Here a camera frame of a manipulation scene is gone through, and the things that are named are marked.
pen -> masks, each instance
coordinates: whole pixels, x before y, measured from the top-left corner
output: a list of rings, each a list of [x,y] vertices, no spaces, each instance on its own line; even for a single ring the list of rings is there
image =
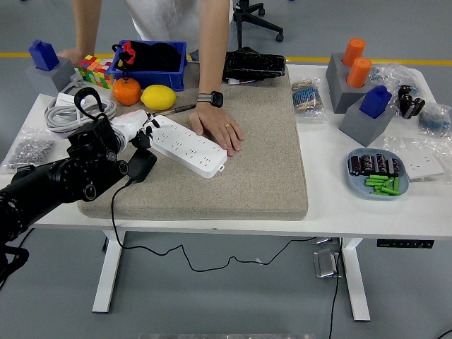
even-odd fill
[[[181,107],[176,107],[176,108],[171,109],[171,110],[166,111],[166,112],[154,113],[154,115],[163,115],[163,116],[165,116],[165,115],[170,115],[170,114],[174,114],[174,113],[188,111],[189,109],[193,109],[195,107],[196,107],[196,105],[181,106]]]

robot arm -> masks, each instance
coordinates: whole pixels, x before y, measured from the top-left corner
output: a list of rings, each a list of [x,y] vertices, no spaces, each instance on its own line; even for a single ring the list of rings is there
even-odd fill
[[[81,100],[87,95],[96,97],[102,112],[102,103],[93,88],[76,94],[77,108],[85,113]],[[62,203],[94,201],[127,174],[136,182],[144,180],[155,164],[155,155],[147,149],[152,145],[150,124],[158,127],[152,115],[139,110],[117,117],[112,123],[102,113],[90,118],[93,122],[68,137],[69,158],[38,167],[21,167],[11,183],[0,190],[0,282],[28,259],[26,249],[14,249],[7,242]],[[138,150],[128,163],[118,160],[117,154],[129,141]],[[6,254],[18,258],[8,263]]]

table leg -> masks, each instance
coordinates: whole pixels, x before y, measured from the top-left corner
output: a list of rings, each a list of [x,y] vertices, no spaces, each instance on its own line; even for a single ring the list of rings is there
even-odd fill
[[[109,242],[93,305],[93,312],[95,313],[108,313],[122,250],[113,231],[104,231],[104,233]],[[118,236],[123,243],[126,231],[119,231]]]
[[[356,246],[361,241],[362,238],[343,238],[342,254],[353,319],[356,321],[370,321],[366,292],[364,291],[358,255],[356,253]]]

beige mat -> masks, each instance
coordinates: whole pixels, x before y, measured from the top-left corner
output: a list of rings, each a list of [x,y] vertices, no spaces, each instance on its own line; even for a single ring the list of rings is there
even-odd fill
[[[185,90],[176,106],[196,103],[198,64],[185,68]],[[229,157],[223,172],[205,179],[153,151],[157,163],[140,184],[115,198],[115,218],[133,220],[301,220],[308,209],[302,157],[288,75],[248,85],[223,85],[224,108],[245,135],[242,151]],[[120,107],[120,114],[145,108]],[[191,128],[189,112],[170,115]],[[128,160],[132,145],[120,153]],[[126,179],[80,211],[92,218],[110,218],[113,193]]]

office chair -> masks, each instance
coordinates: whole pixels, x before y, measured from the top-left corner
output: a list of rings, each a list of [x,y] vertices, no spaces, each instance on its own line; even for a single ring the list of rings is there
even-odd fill
[[[244,21],[278,32],[278,35],[276,35],[276,41],[282,42],[284,40],[283,29],[277,25],[265,21],[264,19],[254,16],[251,14],[254,11],[258,11],[259,16],[264,16],[266,14],[266,10],[263,8],[263,3],[250,5],[249,0],[240,0],[234,7],[234,21],[237,23],[237,40],[239,49],[242,48],[242,23]]]

